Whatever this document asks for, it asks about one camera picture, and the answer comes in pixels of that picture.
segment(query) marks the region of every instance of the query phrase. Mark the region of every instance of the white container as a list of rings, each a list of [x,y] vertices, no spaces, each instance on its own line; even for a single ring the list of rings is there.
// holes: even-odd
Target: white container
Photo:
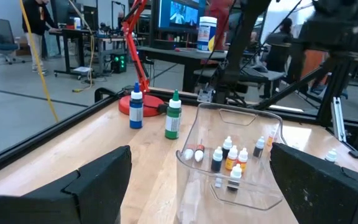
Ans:
[[[216,24],[215,17],[200,17],[200,27],[198,28],[197,51],[211,53],[214,48]]]

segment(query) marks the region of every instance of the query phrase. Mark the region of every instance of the desk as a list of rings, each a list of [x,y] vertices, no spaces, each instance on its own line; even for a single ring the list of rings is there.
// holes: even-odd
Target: desk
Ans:
[[[162,50],[151,47],[138,47],[139,57],[148,57],[151,59],[163,60],[166,62],[179,63],[185,66],[185,72],[183,74],[183,87],[182,91],[194,92],[196,85],[196,79],[194,71],[201,69],[203,65],[202,60],[206,60],[209,57],[208,53],[189,52],[189,51],[174,51],[174,50]],[[225,53],[215,52],[211,60],[222,61],[226,58]]]
[[[90,32],[88,30],[62,29],[62,31],[49,32],[49,33],[51,35],[57,35],[57,36],[61,35],[61,36],[63,36],[63,45],[64,45],[64,49],[65,49],[66,70],[65,71],[54,70],[53,72],[55,73],[55,76],[57,76],[57,74],[59,74],[59,73],[62,73],[62,74],[67,74],[67,75],[76,75],[80,79],[81,78],[81,73],[72,72],[73,67],[70,66],[70,56],[68,54],[68,39],[69,38],[78,39],[78,57],[80,58],[79,67],[83,67],[83,66],[85,66],[83,36],[86,35],[86,34],[89,35]]]
[[[55,137],[28,155],[0,170],[0,194],[24,195],[87,164],[111,150],[130,145],[132,174],[121,207],[122,223],[173,223],[176,212],[177,163],[196,115],[196,107],[183,106],[180,137],[164,137],[165,117],[144,119],[140,130],[130,129],[126,115],[112,103],[73,128]],[[283,136],[289,145],[300,143],[300,150],[323,158],[335,148],[337,164],[358,171],[358,160],[347,147],[320,126],[285,121]],[[278,224],[296,223],[288,204],[278,205]]]

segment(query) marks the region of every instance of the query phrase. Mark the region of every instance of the wooden table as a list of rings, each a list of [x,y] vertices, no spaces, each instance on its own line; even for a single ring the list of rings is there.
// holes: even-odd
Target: wooden table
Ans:
[[[95,160],[111,150],[130,145],[132,174],[122,204],[122,223],[173,223],[176,212],[176,150],[181,150],[194,122],[196,108],[183,106],[180,137],[164,137],[164,115],[144,119],[140,130],[130,129],[126,115],[115,102],[73,128],[47,142],[28,155],[0,170],[0,195],[24,195]],[[323,158],[335,148],[337,164],[358,171],[358,160],[348,155],[348,148],[320,126],[286,122],[283,137],[291,146]],[[277,216],[296,223],[284,201]]]

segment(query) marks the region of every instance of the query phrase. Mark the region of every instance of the white bottle cap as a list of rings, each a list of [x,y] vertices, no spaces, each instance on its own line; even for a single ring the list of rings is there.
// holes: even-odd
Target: white bottle cap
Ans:
[[[263,149],[265,147],[265,138],[263,136],[256,142],[256,147],[258,149]]]
[[[178,90],[175,90],[173,93],[173,98],[169,100],[169,107],[171,108],[180,108],[181,107],[181,100],[179,100],[179,93]]]
[[[202,150],[197,150],[194,153],[194,158],[196,159],[197,162],[201,161],[204,158],[204,152]]]
[[[131,99],[134,99],[134,100],[142,99],[142,92],[141,91],[139,91],[139,92],[132,91],[131,92]]]
[[[327,153],[326,160],[329,162],[335,162],[336,157],[337,157],[336,150],[333,149]]]
[[[241,165],[237,164],[235,167],[233,167],[233,169],[230,172],[230,177],[231,178],[235,178],[235,179],[240,179],[241,178]]]
[[[223,159],[223,152],[222,152],[222,147],[218,146],[218,148],[215,149],[214,151],[214,155],[213,155],[213,159],[215,161],[222,161]]]
[[[232,144],[232,141],[231,141],[230,136],[228,136],[228,137],[224,140],[223,148],[224,148],[224,149],[230,149],[231,147],[233,147],[233,144]]]
[[[227,158],[237,159],[238,153],[239,153],[239,151],[237,150],[237,146],[233,146],[233,147],[231,147],[229,154],[227,155]]]
[[[186,149],[185,150],[185,160],[189,160],[193,157],[194,151],[192,149]]]
[[[242,151],[240,152],[239,161],[247,162],[247,160],[248,160],[248,152],[247,152],[247,148],[244,147],[244,148],[242,148]]]

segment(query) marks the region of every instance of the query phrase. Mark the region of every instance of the monitor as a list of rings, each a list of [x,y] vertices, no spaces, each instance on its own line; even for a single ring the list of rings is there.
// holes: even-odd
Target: monitor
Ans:
[[[155,0],[156,28],[172,32],[197,32],[206,0]]]

